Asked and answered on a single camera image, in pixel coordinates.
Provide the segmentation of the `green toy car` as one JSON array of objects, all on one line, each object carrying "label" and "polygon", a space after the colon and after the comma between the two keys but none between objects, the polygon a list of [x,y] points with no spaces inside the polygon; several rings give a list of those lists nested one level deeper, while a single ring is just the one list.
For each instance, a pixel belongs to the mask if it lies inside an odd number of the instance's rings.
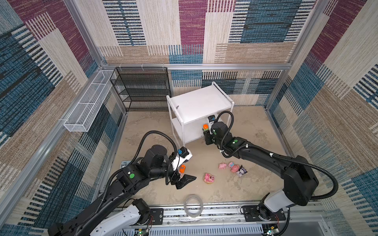
[{"label": "green toy car", "polygon": [[179,169],[179,173],[184,174],[185,170],[186,170],[186,166],[185,165],[181,165],[180,169]]}]

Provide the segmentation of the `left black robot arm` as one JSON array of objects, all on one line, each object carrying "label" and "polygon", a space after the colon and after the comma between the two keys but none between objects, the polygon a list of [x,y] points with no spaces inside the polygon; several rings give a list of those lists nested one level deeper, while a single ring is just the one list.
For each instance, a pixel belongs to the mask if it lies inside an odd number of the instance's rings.
[{"label": "left black robot arm", "polygon": [[[138,157],[145,139],[152,134],[160,135],[172,144],[173,153],[170,156],[164,146],[153,145],[144,157]],[[101,196],[67,223],[54,223],[48,229],[48,235],[105,236],[115,233],[122,226],[142,224],[148,220],[150,210],[143,199],[135,200],[118,214],[110,216],[110,213],[152,181],[165,179],[166,185],[175,185],[177,189],[194,181],[195,176],[181,176],[179,172],[181,165],[192,156],[186,147],[177,148],[168,135],[156,130],[148,131],[142,137],[134,158],[126,167],[111,175]]]}]

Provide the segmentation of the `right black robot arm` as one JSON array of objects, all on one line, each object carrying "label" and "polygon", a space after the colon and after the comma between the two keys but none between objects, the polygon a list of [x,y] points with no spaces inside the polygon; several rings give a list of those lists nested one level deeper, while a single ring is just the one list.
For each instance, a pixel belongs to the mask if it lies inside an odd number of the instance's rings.
[{"label": "right black robot arm", "polygon": [[[261,220],[271,220],[285,207],[306,206],[309,201],[327,199],[337,193],[339,183],[329,171],[310,164],[300,155],[295,158],[279,155],[244,138],[234,137],[230,132],[232,126],[222,122],[220,116],[210,115],[208,126],[203,129],[206,144],[215,144],[224,158],[235,157],[253,162],[284,181],[281,190],[268,193],[257,206]],[[314,171],[319,171],[330,178],[333,186],[329,192],[319,196],[314,195],[319,185]]]}]

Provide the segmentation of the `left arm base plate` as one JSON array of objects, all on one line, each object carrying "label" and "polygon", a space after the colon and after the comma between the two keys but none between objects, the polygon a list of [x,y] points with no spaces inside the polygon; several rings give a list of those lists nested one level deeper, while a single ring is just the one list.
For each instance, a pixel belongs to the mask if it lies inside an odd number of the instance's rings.
[{"label": "left arm base plate", "polygon": [[163,208],[151,208],[148,213],[141,216],[134,226],[162,225],[164,217]]}]

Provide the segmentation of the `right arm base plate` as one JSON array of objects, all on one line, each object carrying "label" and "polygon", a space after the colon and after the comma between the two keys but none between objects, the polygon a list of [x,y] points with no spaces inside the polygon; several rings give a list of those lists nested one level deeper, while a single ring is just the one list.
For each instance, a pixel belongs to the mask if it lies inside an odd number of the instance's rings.
[{"label": "right arm base plate", "polygon": [[245,217],[246,222],[286,221],[286,216],[282,209],[278,212],[271,212],[264,206],[246,205],[240,208],[240,212]]}]

